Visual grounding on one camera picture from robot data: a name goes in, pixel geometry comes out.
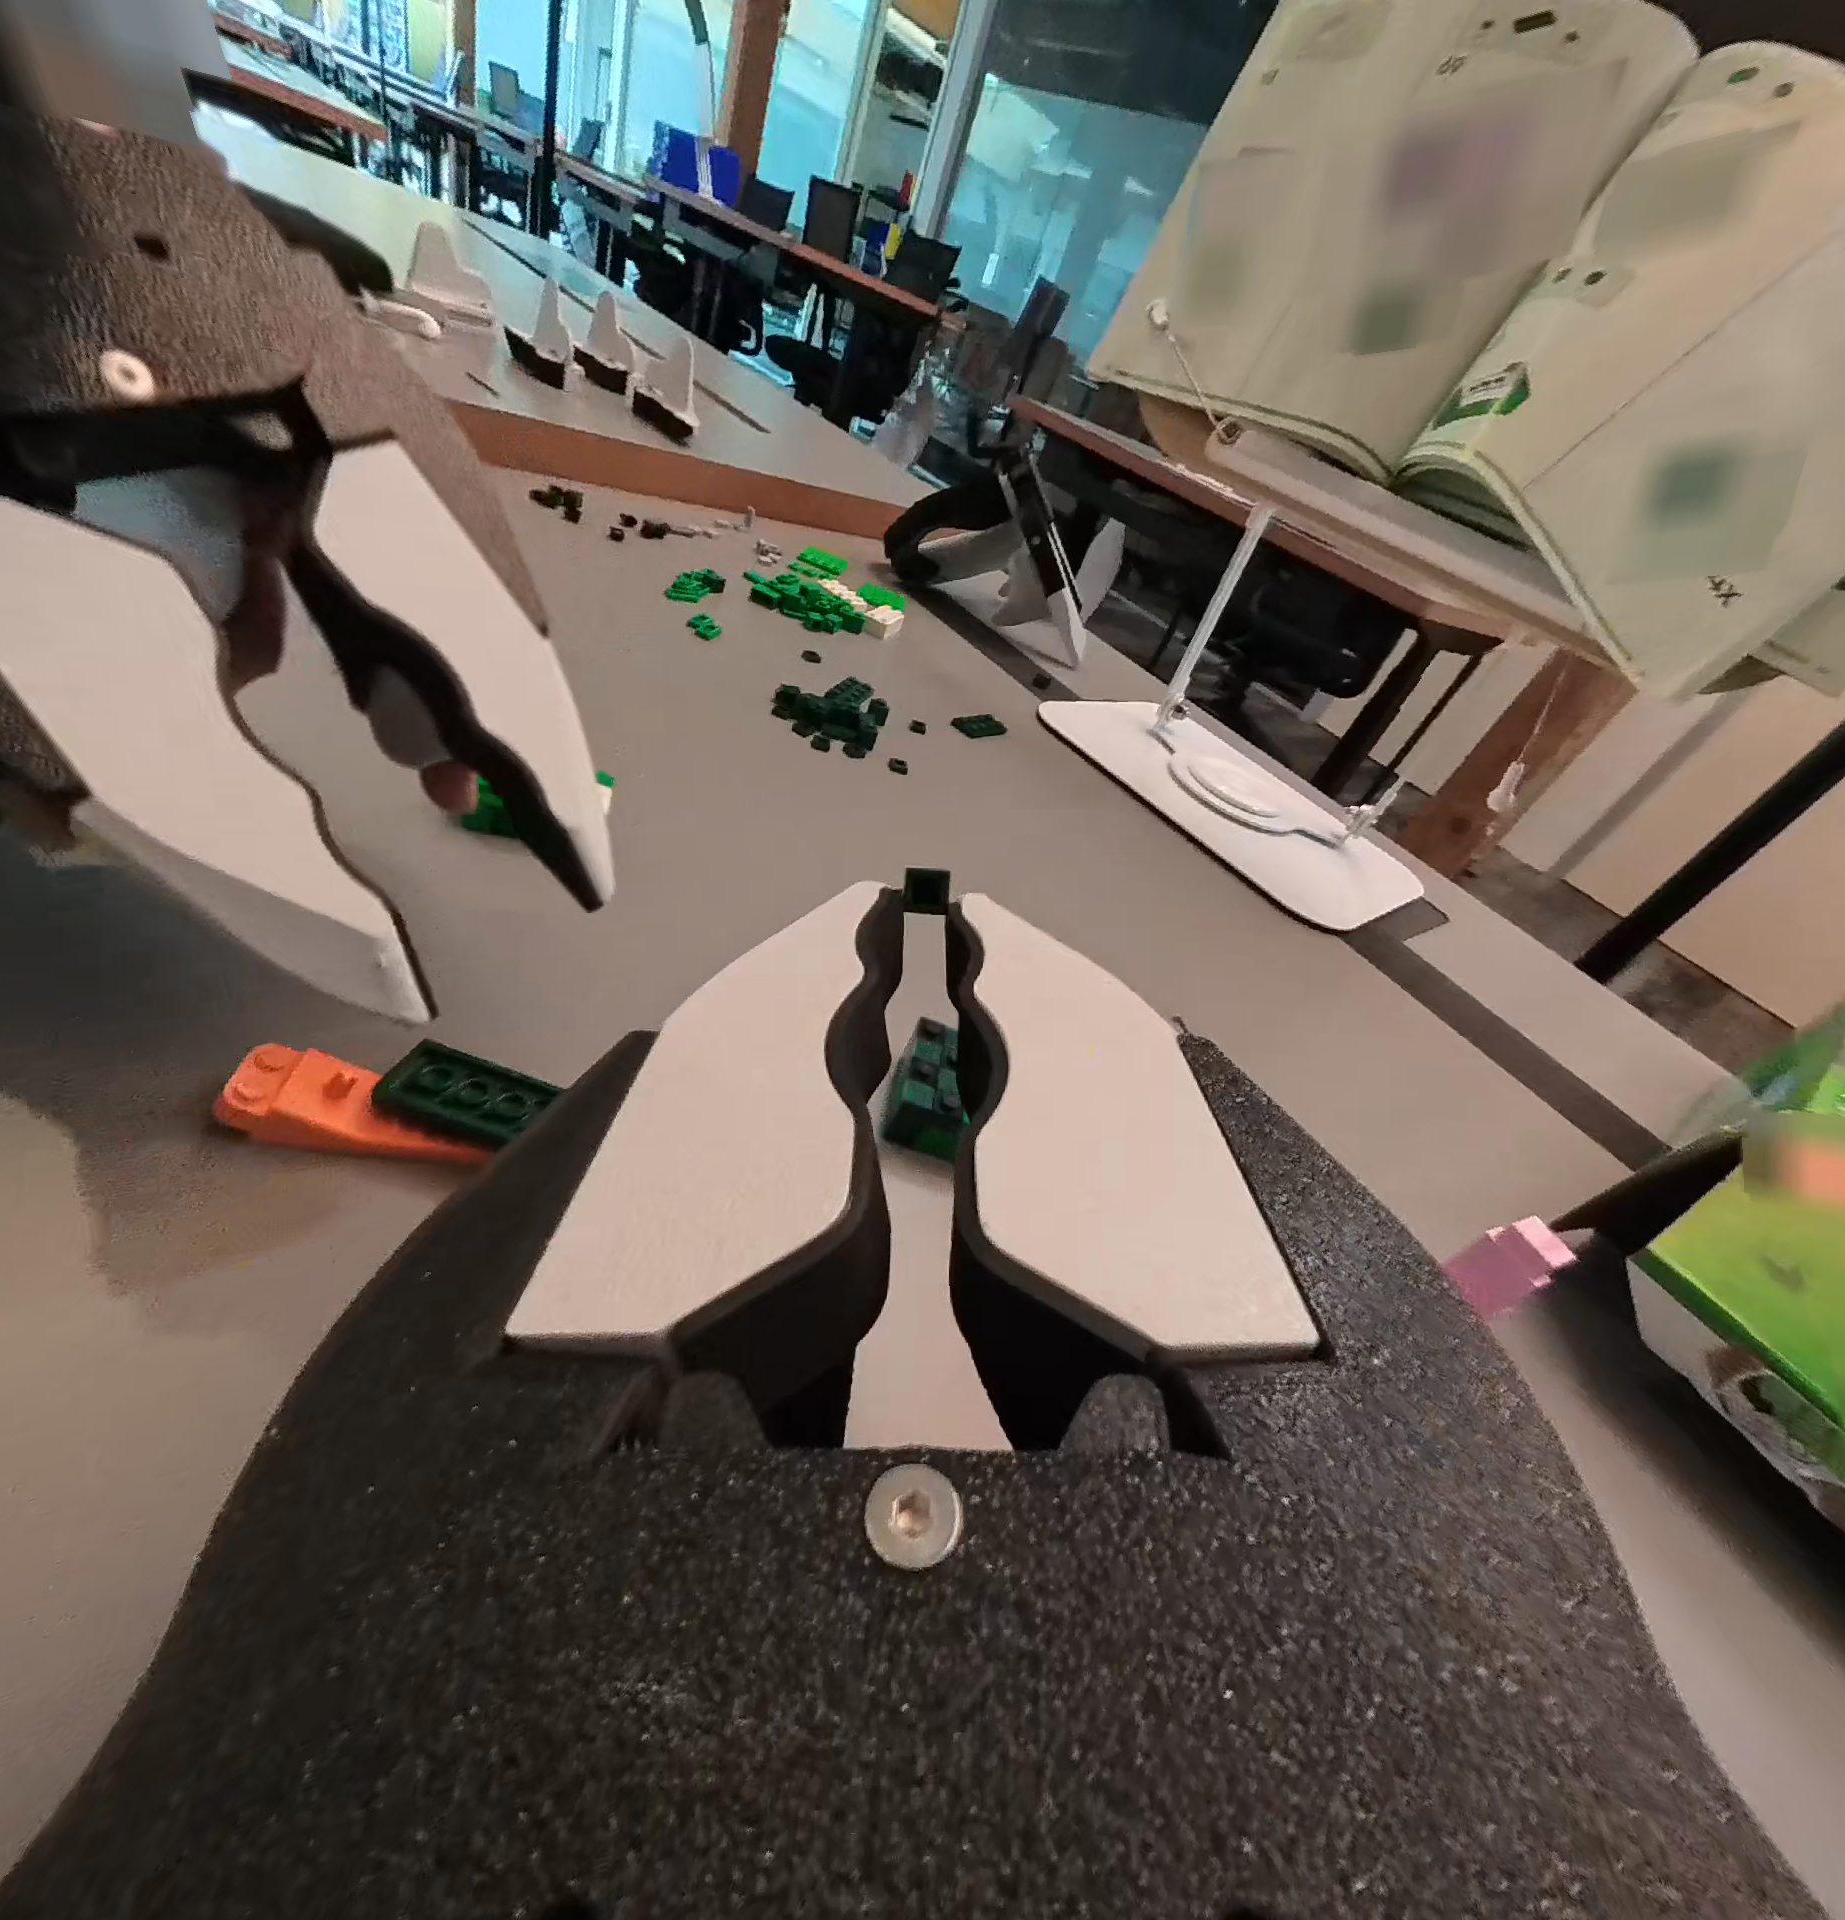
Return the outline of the green lego box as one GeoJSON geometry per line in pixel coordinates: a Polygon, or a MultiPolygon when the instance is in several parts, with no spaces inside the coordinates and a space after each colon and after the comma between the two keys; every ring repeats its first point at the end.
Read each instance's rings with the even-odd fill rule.
{"type": "Polygon", "coordinates": [[[1629,1261],[1648,1343],[1845,1528],[1845,998],[1678,1119],[1724,1177],[1629,1261]]]}

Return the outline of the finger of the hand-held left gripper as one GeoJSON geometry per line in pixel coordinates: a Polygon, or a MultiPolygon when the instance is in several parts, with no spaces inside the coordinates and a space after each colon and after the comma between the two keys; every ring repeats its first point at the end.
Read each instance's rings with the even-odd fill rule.
{"type": "Polygon", "coordinates": [[[236,684],[280,669],[287,617],[303,613],[371,741],[414,783],[432,760],[541,779],[557,817],[522,817],[521,788],[521,843],[598,914],[612,899],[606,805],[559,657],[414,454],[245,426],[236,505],[236,684]]]}
{"type": "Polygon", "coordinates": [[[238,723],[217,632],[166,554],[0,498],[0,684],[67,760],[87,791],[72,821],[105,851],[311,988],[432,1015],[389,905],[238,723]]]}

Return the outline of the dark green lego plate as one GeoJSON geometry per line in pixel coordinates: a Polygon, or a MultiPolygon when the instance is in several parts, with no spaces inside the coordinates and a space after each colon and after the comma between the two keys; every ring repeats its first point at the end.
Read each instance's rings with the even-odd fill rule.
{"type": "Polygon", "coordinates": [[[428,1136],[502,1151],[541,1119],[565,1089],[439,1040],[417,1040],[387,1069],[371,1105],[428,1136]]]}

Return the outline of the white fin-shaped part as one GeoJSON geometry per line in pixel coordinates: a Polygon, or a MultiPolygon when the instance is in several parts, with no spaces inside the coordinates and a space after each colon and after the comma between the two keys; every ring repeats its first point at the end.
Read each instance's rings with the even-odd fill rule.
{"type": "Polygon", "coordinates": [[[420,222],[405,272],[405,298],[439,324],[491,327],[496,304],[489,283],[463,269],[447,231],[436,222],[420,222]]]}

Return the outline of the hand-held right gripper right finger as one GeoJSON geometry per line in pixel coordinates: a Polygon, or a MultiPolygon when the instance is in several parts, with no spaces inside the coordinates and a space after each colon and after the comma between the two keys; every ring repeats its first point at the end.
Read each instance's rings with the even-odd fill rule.
{"type": "Polygon", "coordinates": [[[945,927],[968,1125],[949,1305],[1005,1442],[1054,1451],[1134,1401],[1169,1451],[1226,1451],[1200,1371],[1311,1363],[1323,1335],[1184,1040],[997,899],[945,927]]]}

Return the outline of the orange lego brick separator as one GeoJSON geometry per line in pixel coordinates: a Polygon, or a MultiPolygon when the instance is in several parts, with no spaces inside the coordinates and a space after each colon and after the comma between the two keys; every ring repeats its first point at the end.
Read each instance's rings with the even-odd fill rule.
{"type": "Polygon", "coordinates": [[[351,1160],[479,1166],[491,1148],[456,1142],[372,1105],[380,1071],[315,1047],[257,1045],[212,1103],[215,1125],[290,1151],[351,1160]]]}

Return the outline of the wooden pillar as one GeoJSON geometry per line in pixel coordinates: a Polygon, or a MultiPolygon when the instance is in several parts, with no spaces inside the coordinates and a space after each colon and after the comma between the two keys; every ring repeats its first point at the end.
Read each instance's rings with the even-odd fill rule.
{"type": "Polygon", "coordinates": [[[732,2],[713,141],[740,158],[744,176],[753,176],[759,164],[767,103],[787,10],[792,2],[732,2]]]}

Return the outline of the large green mosaic lego block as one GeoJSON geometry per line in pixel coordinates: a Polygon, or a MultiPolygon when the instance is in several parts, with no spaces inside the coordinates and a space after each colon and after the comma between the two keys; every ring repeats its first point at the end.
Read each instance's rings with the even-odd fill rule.
{"type": "Polygon", "coordinates": [[[892,1069],[878,1137],[889,1148],[954,1166],[965,1125],[955,1025],[919,1020],[892,1069]]]}

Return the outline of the pile of black lego pieces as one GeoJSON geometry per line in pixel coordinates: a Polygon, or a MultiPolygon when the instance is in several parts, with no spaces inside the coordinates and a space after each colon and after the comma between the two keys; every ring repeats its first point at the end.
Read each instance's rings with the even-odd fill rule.
{"type": "MultiPolygon", "coordinates": [[[[526,498],[549,514],[559,514],[567,525],[575,525],[584,514],[584,497],[565,484],[541,484],[530,489],[526,498]]],[[[656,540],[707,540],[709,532],[713,532],[709,527],[693,525],[693,520],[639,517],[639,514],[621,511],[603,536],[610,541],[626,541],[626,540],[656,541],[656,540]]]]}

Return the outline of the small green white lego block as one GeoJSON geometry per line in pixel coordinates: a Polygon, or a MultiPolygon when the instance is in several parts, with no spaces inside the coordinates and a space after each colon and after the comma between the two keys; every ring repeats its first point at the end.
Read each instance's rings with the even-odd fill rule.
{"type": "Polygon", "coordinates": [[[522,817],[530,821],[538,817],[541,822],[557,817],[551,806],[549,788],[536,776],[526,776],[521,787],[516,783],[502,787],[502,783],[489,783],[487,776],[469,769],[463,760],[441,760],[431,773],[436,779],[447,773],[447,779],[459,787],[459,795],[469,797],[469,805],[456,817],[459,825],[468,832],[521,843],[521,837],[530,837],[522,829],[522,817]],[[522,817],[516,817],[516,809],[510,806],[521,788],[533,795],[522,805],[522,817]]]}

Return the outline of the black pole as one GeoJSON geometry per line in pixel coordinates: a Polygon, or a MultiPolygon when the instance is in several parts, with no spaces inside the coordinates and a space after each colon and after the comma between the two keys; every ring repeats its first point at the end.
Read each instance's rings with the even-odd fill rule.
{"type": "Polygon", "coordinates": [[[1845,721],[1573,960],[1607,985],[1845,783],[1845,721]]]}

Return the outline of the white book stand base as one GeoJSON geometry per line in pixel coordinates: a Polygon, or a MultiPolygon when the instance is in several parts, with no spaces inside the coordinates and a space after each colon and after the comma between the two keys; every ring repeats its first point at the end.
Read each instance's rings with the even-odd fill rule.
{"type": "Polygon", "coordinates": [[[1337,817],[1281,769],[1153,704],[1045,702],[1037,721],[1219,867],[1317,931],[1357,931],[1424,899],[1367,812],[1337,817]]]}

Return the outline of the long wooden office desk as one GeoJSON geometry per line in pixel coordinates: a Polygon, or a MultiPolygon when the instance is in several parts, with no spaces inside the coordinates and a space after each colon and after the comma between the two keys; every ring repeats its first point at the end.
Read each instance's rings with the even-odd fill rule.
{"type": "Polygon", "coordinates": [[[645,201],[653,207],[661,231],[693,256],[687,296],[687,330],[709,340],[723,304],[726,275],[744,275],[756,289],[769,289],[779,269],[820,289],[831,309],[847,311],[847,338],[829,355],[835,373],[820,394],[820,410],[835,426],[881,422],[910,394],[910,384],[949,319],[954,269],[945,275],[900,275],[900,260],[881,275],[866,275],[835,252],[807,246],[787,231],[764,227],[732,207],[692,194],[670,181],[643,177],[645,201]]]}

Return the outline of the lego instruction booklet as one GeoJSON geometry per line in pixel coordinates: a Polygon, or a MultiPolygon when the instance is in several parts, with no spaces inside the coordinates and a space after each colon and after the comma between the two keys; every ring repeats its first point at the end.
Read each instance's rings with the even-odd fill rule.
{"type": "Polygon", "coordinates": [[[1533,554],[1651,697],[1845,693],[1845,63],[1282,2],[1088,370],[1533,554]]]}

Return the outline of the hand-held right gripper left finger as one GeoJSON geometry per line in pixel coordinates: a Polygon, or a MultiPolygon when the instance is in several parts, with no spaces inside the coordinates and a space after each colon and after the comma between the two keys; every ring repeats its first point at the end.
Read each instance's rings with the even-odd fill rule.
{"type": "Polygon", "coordinates": [[[854,881],[656,1028],[504,1337],[740,1383],[773,1442],[841,1442],[889,1299],[868,1103],[895,887],[854,881]]]}

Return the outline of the grey desk with wood edge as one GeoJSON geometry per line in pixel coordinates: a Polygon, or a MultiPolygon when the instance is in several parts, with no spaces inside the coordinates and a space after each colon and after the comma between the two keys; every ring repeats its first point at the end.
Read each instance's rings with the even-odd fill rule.
{"type": "Polygon", "coordinates": [[[447,236],[456,262],[483,281],[496,319],[489,324],[446,322],[436,340],[409,338],[371,319],[357,319],[357,327],[431,387],[489,467],[666,497],[732,517],[753,511],[759,520],[872,541],[921,497],[921,484],[881,452],[799,409],[759,370],[707,348],[645,302],[618,294],[565,252],[342,163],[276,144],[256,130],[251,113],[261,96],[238,82],[215,87],[194,77],[189,87],[200,138],[215,148],[238,183],[342,227],[396,276],[405,275],[422,223],[447,236]],[[521,330],[536,319],[549,276],[565,289],[565,322],[573,338],[588,330],[595,298],[606,296],[647,361],[692,352],[692,440],[666,440],[635,418],[622,396],[598,389],[579,370],[569,370],[559,389],[521,370],[506,355],[504,327],[521,330]]]}

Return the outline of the pile of dark green lego bricks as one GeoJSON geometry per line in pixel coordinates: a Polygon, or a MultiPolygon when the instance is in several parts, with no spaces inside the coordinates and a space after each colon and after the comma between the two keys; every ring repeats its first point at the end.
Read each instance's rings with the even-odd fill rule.
{"type": "Polygon", "coordinates": [[[782,684],[767,702],[769,721],[782,723],[815,755],[872,760],[892,723],[892,702],[863,678],[837,678],[825,688],[782,684]]]}

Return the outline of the pile of bright green lego bricks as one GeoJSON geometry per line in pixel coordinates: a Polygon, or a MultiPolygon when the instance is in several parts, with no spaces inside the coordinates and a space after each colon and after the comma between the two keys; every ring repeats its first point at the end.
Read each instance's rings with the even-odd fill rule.
{"type": "Polygon", "coordinates": [[[845,572],[847,563],[837,554],[807,547],[773,572],[749,567],[737,583],[715,567],[687,567],[666,583],[662,602],[686,612],[683,624],[701,643],[723,632],[737,598],[814,637],[897,637],[907,624],[907,598],[876,583],[851,587],[845,572]]]}

